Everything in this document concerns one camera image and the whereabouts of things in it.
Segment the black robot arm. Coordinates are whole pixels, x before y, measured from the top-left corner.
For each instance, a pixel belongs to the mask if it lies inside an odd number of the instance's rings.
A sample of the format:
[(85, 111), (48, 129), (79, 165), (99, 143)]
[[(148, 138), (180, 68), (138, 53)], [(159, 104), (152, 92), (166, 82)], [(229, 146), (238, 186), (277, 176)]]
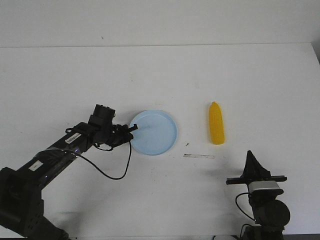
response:
[(91, 147), (107, 151), (130, 143), (137, 124), (113, 124), (116, 111), (96, 105), (88, 122), (67, 128), (65, 135), (17, 170), (0, 171), (0, 224), (27, 240), (68, 240), (69, 234), (44, 216), (42, 190)]
[[(240, 177), (230, 177), (227, 185), (247, 186), (247, 192), (235, 197), (238, 209), (252, 220), (255, 225), (245, 223), (242, 225), (237, 240), (283, 240), (283, 231), (289, 223), (291, 213), (285, 203), (277, 200), (284, 190), (278, 185), (288, 178), (284, 175), (272, 175), (256, 159), (251, 150), (247, 151), (244, 170)], [(253, 216), (249, 216), (238, 203), (242, 195), (248, 196)]]

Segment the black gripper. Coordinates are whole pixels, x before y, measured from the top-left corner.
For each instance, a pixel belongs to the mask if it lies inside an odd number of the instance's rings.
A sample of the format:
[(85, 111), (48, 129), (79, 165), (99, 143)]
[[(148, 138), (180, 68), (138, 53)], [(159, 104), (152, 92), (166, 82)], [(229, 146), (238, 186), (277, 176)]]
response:
[(245, 167), (240, 177), (229, 177), (226, 179), (227, 185), (241, 185), (250, 184), (251, 182), (259, 181), (276, 181), (285, 182), (287, 177), (285, 175), (272, 175), (270, 171), (265, 169), (251, 150), (247, 151)]
[(94, 128), (93, 133), (90, 134), (90, 139), (97, 147), (105, 144), (112, 150), (134, 138), (131, 131), (137, 130), (138, 125), (134, 124), (129, 128), (126, 124), (113, 124), (115, 114), (116, 111), (110, 107), (101, 104), (95, 106), (88, 124)]

